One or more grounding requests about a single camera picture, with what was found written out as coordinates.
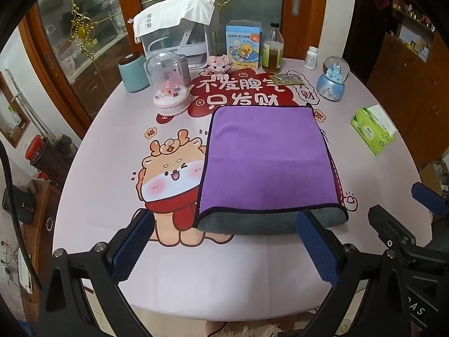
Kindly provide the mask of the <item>pink glass dome ornament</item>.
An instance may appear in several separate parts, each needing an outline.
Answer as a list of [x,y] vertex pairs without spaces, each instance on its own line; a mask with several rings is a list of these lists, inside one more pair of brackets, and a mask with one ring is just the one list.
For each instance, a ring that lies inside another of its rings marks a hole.
[[174,117],[188,108],[191,95],[177,54],[170,51],[154,53],[146,61],[145,70],[160,115]]

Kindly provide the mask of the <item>green tissue pack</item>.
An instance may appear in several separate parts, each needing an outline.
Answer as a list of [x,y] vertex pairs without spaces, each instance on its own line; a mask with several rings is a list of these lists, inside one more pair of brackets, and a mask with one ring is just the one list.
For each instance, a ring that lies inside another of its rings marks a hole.
[[363,107],[356,111],[351,125],[374,155],[395,140],[398,130],[380,104]]

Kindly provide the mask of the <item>teal cylindrical speaker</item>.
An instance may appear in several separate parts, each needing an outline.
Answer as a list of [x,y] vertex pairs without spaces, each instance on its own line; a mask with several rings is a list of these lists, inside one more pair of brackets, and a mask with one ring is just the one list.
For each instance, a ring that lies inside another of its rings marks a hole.
[[144,64],[145,58],[140,53],[130,53],[120,59],[118,69],[124,87],[129,93],[139,92],[150,85]]

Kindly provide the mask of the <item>amber liquid glass bottle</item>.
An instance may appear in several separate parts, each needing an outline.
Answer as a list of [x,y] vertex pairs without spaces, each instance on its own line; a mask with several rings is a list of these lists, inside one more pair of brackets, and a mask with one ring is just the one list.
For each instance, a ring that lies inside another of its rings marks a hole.
[[284,39],[280,32],[280,23],[272,22],[265,33],[262,50],[262,68],[266,72],[277,73],[281,70]]

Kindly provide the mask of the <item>white plastic appliance box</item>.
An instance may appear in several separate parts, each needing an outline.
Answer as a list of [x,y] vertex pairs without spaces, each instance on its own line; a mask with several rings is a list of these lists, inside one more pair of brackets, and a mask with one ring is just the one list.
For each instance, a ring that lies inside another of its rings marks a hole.
[[204,69],[215,49],[211,28],[186,19],[175,27],[144,35],[141,43],[147,58],[159,51],[171,51],[185,56],[189,69]]

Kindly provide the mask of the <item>purple and grey towel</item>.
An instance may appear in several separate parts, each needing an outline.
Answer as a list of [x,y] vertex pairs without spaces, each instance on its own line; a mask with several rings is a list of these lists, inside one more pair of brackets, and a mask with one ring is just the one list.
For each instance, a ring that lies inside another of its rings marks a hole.
[[194,228],[214,234],[294,234],[300,211],[344,224],[340,178],[306,106],[223,106],[210,122]]

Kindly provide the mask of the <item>silver metal can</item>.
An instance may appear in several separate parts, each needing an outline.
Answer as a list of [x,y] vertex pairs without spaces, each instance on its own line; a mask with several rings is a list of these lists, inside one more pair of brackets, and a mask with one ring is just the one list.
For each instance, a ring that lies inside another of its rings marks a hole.
[[190,73],[189,73],[189,65],[188,65],[188,61],[187,58],[184,54],[179,54],[179,60],[180,60],[180,67],[181,67],[181,72],[183,74],[184,77],[184,83],[186,86],[190,86],[191,84],[191,77],[190,77]]

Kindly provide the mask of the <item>pink plush toy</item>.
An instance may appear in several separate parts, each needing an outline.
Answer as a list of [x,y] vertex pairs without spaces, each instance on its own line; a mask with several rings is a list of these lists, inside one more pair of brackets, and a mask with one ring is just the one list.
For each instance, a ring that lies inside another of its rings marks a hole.
[[232,62],[227,55],[209,56],[207,65],[210,72],[215,74],[225,74],[231,71]]

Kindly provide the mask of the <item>gold foil packet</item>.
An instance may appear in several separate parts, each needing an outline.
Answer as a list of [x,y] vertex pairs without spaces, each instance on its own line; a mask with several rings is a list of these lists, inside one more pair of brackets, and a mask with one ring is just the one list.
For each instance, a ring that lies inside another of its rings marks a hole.
[[303,85],[305,76],[300,73],[276,73],[270,79],[277,86]]

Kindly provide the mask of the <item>white folded cloth bag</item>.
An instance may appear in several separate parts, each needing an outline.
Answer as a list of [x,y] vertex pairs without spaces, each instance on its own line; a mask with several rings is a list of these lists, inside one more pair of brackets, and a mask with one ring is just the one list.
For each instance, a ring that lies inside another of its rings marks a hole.
[[152,4],[132,20],[134,39],[160,29],[173,28],[181,20],[209,26],[215,11],[216,0],[166,0]]

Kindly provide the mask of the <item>dark wooden shelf cabinet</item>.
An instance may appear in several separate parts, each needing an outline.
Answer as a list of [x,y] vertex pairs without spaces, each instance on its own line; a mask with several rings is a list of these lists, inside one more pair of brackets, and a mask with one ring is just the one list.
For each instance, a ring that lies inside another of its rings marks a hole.
[[344,57],[418,168],[448,149],[448,47],[413,0],[355,0]]

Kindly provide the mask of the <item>small white pill bottle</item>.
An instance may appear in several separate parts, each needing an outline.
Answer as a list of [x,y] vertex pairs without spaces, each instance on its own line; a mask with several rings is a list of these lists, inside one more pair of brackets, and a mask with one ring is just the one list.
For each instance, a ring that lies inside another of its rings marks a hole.
[[317,67],[318,49],[315,46],[309,46],[306,52],[304,66],[307,69],[315,70]]

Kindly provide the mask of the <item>blue duck printed box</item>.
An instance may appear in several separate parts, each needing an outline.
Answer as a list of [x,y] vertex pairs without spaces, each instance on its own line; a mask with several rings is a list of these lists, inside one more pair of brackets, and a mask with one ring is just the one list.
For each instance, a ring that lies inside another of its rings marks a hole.
[[262,25],[258,21],[230,20],[225,29],[227,55],[234,69],[258,70]]

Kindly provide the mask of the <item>blue castle snow globe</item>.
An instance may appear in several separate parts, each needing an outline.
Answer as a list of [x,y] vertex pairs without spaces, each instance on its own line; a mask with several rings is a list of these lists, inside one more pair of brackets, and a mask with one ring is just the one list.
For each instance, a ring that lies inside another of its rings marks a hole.
[[323,74],[317,81],[317,93],[328,101],[341,101],[350,75],[349,64],[343,58],[328,57],[323,63]]

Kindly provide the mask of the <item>wooden glass display cabinet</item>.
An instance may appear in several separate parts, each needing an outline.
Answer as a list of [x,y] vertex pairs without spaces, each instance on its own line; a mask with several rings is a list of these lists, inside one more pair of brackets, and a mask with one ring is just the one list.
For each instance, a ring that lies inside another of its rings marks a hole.
[[79,137],[121,82],[120,60],[143,51],[131,23],[140,11],[140,0],[37,0],[19,24],[40,83]]

